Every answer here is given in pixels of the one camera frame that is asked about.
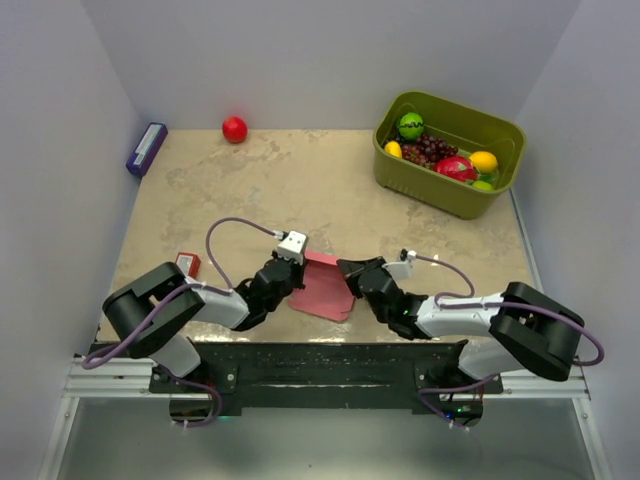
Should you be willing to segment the pink paper box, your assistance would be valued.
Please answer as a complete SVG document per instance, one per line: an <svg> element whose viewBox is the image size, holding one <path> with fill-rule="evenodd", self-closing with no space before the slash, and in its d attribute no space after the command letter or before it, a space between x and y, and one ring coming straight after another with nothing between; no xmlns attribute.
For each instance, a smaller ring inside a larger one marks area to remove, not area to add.
<svg viewBox="0 0 640 480"><path fill-rule="evenodd" d="M345 322L355 297L349 290L334 255L307 250L303 289L296 289L288 305L299 312L336 323Z"/></svg>

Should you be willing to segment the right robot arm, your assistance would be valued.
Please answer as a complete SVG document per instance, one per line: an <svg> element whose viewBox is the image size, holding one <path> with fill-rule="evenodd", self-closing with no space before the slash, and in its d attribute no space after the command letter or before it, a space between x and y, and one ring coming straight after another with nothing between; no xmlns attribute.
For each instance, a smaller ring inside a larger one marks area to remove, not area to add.
<svg viewBox="0 0 640 480"><path fill-rule="evenodd" d="M418 295L401 289L417 258L414 252L388 262L339 259L337 266L351 293L363 298L376 320L407 340L462 336L456 358L434 376L459 393L480 380L526 369L547 380L568 379L584 320L544 293L511 282L492 295Z"/></svg>

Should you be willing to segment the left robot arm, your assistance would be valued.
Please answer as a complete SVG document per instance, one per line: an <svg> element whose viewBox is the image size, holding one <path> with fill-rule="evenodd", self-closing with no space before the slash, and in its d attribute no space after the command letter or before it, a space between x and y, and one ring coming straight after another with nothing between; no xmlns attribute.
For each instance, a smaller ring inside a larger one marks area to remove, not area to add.
<svg viewBox="0 0 640 480"><path fill-rule="evenodd" d="M252 329L304 287L305 267L302 254L274 253L252 278L223 291L165 262L111 294L102 310L130 358L152 359L183 391L196 392L206 383L207 368L182 328L199 321L230 331Z"/></svg>

